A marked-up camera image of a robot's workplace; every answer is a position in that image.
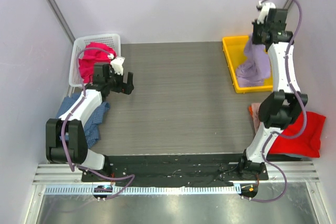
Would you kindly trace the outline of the purple t shirt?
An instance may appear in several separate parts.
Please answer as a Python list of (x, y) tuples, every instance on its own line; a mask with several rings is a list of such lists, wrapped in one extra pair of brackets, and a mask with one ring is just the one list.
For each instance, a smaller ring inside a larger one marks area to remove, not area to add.
[(271, 77), (271, 65), (269, 56), (265, 52), (265, 45), (253, 44), (252, 34), (250, 34), (243, 53), (247, 59), (235, 70), (239, 87), (263, 86), (265, 80)]

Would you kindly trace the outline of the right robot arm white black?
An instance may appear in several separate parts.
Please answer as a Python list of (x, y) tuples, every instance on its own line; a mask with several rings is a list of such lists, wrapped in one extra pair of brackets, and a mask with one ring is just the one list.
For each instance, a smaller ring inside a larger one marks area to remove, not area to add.
[(259, 16), (253, 22), (253, 45), (264, 45), (268, 54), (272, 79), (272, 93), (259, 107), (261, 125), (244, 150), (237, 166), (243, 180), (265, 176), (266, 156), (277, 137), (304, 112), (307, 94), (300, 91), (293, 66), (295, 33), (286, 30), (288, 11), (273, 3), (259, 4)]

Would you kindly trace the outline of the yellow plastic tray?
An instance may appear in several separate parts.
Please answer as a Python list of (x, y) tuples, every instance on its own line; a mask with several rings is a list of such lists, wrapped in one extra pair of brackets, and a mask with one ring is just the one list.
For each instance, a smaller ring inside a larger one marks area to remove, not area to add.
[(233, 87), (236, 93), (252, 93), (252, 92), (271, 92), (272, 76), (264, 81), (261, 86), (240, 87), (236, 78), (236, 68), (247, 60), (244, 55), (244, 48), (249, 36), (228, 36), (222, 38), (223, 52), (226, 58), (227, 66), (232, 79)]

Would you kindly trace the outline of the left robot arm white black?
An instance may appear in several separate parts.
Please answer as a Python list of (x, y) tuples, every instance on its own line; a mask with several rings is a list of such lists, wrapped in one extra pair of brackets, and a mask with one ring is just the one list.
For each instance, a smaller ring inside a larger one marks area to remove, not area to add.
[(130, 95), (134, 90), (133, 73), (124, 82), (122, 63), (96, 63), (92, 82), (84, 86), (77, 101), (57, 119), (46, 122), (46, 158), (52, 163), (68, 164), (81, 170), (93, 170), (98, 180), (105, 182), (112, 174), (105, 155), (88, 147), (84, 125), (110, 92)]

